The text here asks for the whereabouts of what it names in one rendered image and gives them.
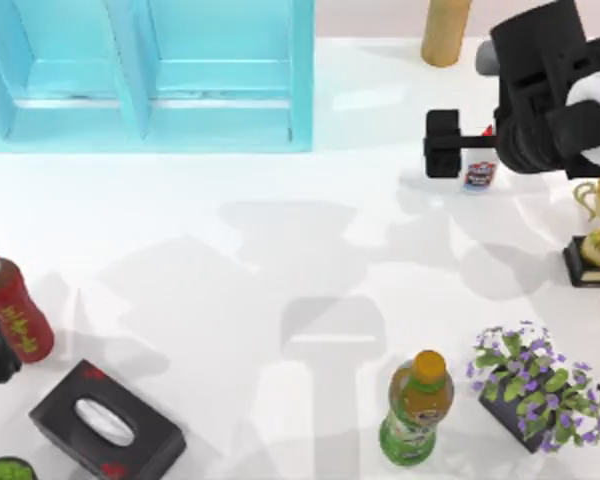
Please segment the white glue bottle red tip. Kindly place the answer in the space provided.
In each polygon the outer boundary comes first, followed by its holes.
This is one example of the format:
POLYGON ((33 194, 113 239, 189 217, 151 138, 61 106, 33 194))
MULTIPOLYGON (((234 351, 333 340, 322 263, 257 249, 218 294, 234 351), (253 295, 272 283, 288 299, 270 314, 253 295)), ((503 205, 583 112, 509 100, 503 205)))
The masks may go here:
POLYGON ((495 149, 467 149, 463 152, 462 161, 462 190, 469 193, 486 191, 491 186, 499 165, 495 149))

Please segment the pale grey rounded box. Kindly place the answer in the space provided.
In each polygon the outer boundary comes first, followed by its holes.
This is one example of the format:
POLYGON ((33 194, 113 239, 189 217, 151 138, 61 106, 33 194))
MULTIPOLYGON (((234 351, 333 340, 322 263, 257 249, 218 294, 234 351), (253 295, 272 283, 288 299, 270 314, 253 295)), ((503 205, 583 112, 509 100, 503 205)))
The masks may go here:
POLYGON ((497 77, 500 74, 500 63, 492 40, 483 41, 477 48, 475 69, 484 77, 497 77))

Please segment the wooden cylinder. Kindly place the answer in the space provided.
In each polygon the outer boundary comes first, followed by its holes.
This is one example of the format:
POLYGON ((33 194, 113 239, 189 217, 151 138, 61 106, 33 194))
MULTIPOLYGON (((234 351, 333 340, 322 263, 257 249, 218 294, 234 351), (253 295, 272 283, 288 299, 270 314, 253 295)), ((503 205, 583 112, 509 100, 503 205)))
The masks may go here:
POLYGON ((446 68, 460 56, 472 0, 429 0, 420 55, 427 64, 446 68))

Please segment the gold trophy black base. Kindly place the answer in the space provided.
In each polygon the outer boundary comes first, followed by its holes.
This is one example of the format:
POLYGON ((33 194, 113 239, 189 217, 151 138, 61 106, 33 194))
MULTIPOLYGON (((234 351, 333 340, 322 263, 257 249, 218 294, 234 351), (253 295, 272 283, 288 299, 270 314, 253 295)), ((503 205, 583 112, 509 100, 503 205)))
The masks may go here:
MULTIPOLYGON (((577 185, 573 196, 590 221, 600 221, 600 179, 577 185)), ((573 287, 600 288, 600 227, 585 236, 574 236, 562 255, 573 287)))

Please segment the light blue rack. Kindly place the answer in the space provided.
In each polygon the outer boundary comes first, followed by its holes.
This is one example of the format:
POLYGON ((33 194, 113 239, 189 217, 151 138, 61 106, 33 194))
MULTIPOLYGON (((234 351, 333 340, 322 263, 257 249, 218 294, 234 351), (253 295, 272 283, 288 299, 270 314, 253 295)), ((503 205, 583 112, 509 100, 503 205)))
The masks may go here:
POLYGON ((0 152, 307 151, 315 0, 0 0, 0 152))

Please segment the purple flower plant black pot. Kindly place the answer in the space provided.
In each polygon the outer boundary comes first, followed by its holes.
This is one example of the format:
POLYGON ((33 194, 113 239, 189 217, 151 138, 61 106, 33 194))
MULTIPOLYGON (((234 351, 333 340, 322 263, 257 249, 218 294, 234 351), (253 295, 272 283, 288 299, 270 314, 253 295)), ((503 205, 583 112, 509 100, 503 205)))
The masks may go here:
POLYGON ((481 405, 530 453, 600 441, 600 383, 583 361, 554 347, 531 321, 493 326, 476 336, 465 375, 481 405))

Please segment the green bottle yellow cap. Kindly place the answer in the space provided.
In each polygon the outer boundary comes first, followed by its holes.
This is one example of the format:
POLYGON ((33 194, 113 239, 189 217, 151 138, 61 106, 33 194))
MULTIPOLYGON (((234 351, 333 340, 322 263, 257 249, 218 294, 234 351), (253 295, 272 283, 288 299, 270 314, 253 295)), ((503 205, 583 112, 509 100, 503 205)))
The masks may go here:
POLYGON ((413 466, 432 453, 439 423, 455 394, 446 362, 434 350, 422 350, 393 373, 388 411, 379 428, 384 455, 395 465, 413 466))

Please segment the black tissue box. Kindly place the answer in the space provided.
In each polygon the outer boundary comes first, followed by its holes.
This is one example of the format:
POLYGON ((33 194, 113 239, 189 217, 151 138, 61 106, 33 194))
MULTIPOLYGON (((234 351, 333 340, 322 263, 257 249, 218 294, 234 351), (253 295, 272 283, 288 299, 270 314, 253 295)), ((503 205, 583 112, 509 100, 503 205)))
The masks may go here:
POLYGON ((175 423, 87 360, 79 361, 29 417, 100 480, 161 480, 186 448, 175 423))

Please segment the green plant black pot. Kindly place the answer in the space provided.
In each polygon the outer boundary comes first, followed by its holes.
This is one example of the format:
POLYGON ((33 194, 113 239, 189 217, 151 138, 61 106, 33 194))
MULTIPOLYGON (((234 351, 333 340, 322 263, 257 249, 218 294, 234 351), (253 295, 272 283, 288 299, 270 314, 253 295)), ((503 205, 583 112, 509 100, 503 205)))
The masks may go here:
POLYGON ((39 480, 29 462, 19 457, 0 457, 0 480, 39 480))

